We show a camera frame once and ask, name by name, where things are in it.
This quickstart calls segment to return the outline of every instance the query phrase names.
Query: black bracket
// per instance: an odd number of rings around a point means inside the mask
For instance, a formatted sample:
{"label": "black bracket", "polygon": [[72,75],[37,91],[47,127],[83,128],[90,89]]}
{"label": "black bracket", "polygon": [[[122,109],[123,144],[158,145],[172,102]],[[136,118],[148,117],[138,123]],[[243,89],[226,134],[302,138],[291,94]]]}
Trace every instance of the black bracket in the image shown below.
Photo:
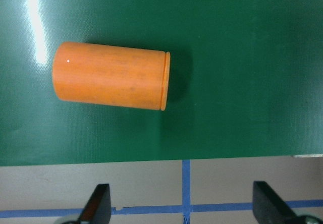
{"label": "black bracket", "polygon": [[77,221],[63,224],[108,224],[111,218],[109,184],[97,185]]}
{"label": "black bracket", "polygon": [[323,224],[314,216],[297,216],[265,181],[253,182],[252,204],[259,224]]}

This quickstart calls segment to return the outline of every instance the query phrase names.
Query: green surface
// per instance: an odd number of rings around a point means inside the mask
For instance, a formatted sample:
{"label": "green surface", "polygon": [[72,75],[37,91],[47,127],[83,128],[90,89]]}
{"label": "green surface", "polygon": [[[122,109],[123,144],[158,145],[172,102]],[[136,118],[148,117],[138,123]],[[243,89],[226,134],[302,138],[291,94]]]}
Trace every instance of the green surface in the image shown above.
{"label": "green surface", "polygon": [[[323,153],[323,0],[0,0],[0,165]],[[169,50],[166,111],[59,101],[63,41]]]}

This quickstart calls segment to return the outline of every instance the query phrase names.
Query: orange container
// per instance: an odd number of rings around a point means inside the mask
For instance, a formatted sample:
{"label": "orange container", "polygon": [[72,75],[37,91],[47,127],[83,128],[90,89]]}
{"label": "orange container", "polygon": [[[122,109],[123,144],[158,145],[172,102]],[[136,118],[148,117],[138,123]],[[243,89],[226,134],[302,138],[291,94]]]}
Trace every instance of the orange container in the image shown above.
{"label": "orange container", "polygon": [[61,100],[165,110],[170,53],[64,42],[52,81]]}

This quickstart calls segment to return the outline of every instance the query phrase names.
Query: gray floor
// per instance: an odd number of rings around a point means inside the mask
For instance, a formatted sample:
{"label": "gray floor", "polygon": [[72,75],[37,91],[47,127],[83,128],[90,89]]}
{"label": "gray floor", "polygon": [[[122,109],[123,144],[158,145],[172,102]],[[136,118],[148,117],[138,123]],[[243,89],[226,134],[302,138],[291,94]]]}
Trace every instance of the gray floor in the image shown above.
{"label": "gray floor", "polygon": [[[0,167],[0,210],[84,207],[96,184],[110,183],[112,206],[182,204],[182,162],[151,161]],[[191,203],[251,202],[252,182],[266,180],[284,200],[323,199],[323,158],[259,157],[191,161]],[[323,208],[299,213],[323,217]],[[54,223],[58,217],[0,218],[6,223]],[[182,224],[181,214],[114,215],[117,223]],[[191,223],[256,223],[251,211],[191,214]]]}

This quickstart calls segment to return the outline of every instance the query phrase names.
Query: blue tape line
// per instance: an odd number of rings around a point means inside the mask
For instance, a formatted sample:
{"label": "blue tape line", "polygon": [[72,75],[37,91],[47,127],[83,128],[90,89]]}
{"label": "blue tape line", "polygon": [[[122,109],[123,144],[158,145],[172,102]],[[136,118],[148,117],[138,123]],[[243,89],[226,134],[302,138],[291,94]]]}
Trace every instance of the blue tape line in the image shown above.
{"label": "blue tape line", "polygon": [[[322,200],[296,200],[286,201],[291,208],[306,207],[323,207]],[[191,212],[209,212],[209,211],[237,211],[252,210],[252,203],[229,203],[229,204],[205,204],[191,205]],[[127,207],[121,210],[112,209],[113,215],[127,214],[158,214],[158,213],[182,213],[183,206],[139,206]],[[82,209],[46,209],[46,210],[3,210],[0,211],[0,218],[10,217],[49,217],[49,216],[65,216],[71,214],[80,214]]]}
{"label": "blue tape line", "polygon": [[290,208],[323,207],[323,200],[286,201]]}
{"label": "blue tape line", "polygon": [[9,217],[49,217],[80,214],[82,209],[49,209],[49,210],[3,210],[0,218]]}
{"label": "blue tape line", "polygon": [[112,215],[130,215],[130,214],[159,214],[159,213],[182,213],[181,205],[166,206],[136,206],[125,207],[121,210],[112,209]]}
{"label": "blue tape line", "polygon": [[190,223],[191,206],[191,161],[182,161],[182,204],[184,223]]}
{"label": "blue tape line", "polygon": [[193,205],[193,212],[252,210],[252,203]]}

